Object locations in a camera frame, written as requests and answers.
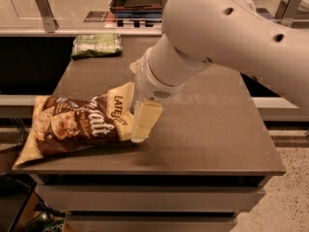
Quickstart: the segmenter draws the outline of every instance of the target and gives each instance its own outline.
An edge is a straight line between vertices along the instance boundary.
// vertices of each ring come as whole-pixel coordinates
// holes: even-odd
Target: drawer
[[[53,209],[136,212],[248,212],[262,188],[37,186]]]
[[[237,224],[235,217],[136,217],[67,216],[75,232],[227,232]]]

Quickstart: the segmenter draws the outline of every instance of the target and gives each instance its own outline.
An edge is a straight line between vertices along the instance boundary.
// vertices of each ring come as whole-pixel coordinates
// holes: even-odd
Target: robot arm
[[[211,64],[248,76],[309,112],[309,34],[272,23],[251,0],[168,0],[163,36],[139,61],[136,86],[161,102]]]

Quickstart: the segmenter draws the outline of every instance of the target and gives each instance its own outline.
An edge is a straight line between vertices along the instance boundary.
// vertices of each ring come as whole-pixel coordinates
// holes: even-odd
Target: yellow label
[[[120,140],[130,140],[133,124],[133,115],[129,108],[134,95],[134,83],[129,82],[121,87],[111,89],[107,93],[108,118],[114,120]]]

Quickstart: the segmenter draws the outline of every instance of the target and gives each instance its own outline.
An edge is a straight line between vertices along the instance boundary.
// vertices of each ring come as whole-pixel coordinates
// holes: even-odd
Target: terrazzo floor
[[[273,177],[267,194],[250,213],[238,216],[232,232],[309,231],[309,141],[304,128],[268,128],[286,167]]]
[[[22,143],[22,133],[15,128],[0,128],[0,151]]]

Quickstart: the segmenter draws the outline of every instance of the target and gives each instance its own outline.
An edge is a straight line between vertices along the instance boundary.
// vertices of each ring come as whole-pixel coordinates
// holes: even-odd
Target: chip bag
[[[111,140],[130,140],[134,83],[91,101],[37,97],[32,128],[15,164],[85,150]]]
[[[117,33],[78,35],[73,42],[70,58],[73,60],[96,58],[122,51],[121,37]]]

